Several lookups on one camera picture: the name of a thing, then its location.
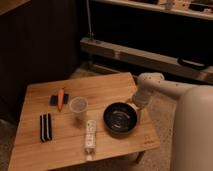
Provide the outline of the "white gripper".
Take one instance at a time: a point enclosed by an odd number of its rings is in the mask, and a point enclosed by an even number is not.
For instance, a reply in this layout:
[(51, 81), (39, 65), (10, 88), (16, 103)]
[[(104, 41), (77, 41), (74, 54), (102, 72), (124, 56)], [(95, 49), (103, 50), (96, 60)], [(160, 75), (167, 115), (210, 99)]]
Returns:
[(134, 104), (139, 110), (142, 110), (149, 104), (151, 96), (151, 91), (138, 88), (129, 99), (129, 102)]

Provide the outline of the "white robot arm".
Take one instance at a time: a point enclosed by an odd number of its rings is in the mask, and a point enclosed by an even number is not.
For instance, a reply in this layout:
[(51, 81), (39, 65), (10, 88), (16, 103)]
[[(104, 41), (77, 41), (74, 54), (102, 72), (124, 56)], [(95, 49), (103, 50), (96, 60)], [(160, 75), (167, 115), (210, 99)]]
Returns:
[(177, 100), (170, 171), (213, 171), (213, 85), (167, 81), (142, 73), (131, 101), (145, 108), (154, 92)]

